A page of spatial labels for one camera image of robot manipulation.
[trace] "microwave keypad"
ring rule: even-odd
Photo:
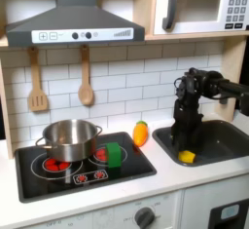
[[[230,0],[225,29],[241,29],[245,21],[248,0]]]

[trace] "microwave handle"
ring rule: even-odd
[[[176,14],[176,0],[168,0],[167,18],[162,20],[162,29],[168,30],[172,28]]]

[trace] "green toy block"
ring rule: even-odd
[[[119,168],[121,166],[121,147],[119,143],[112,142],[106,145],[108,167]]]

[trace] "microwave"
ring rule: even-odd
[[[249,0],[157,0],[155,35],[249,29]]]

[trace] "orange toy fruit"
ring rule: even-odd
[[[137,147],[141,147],[148,138],[148,125],[144,121],[136,124],[133,131],[133,141]]]

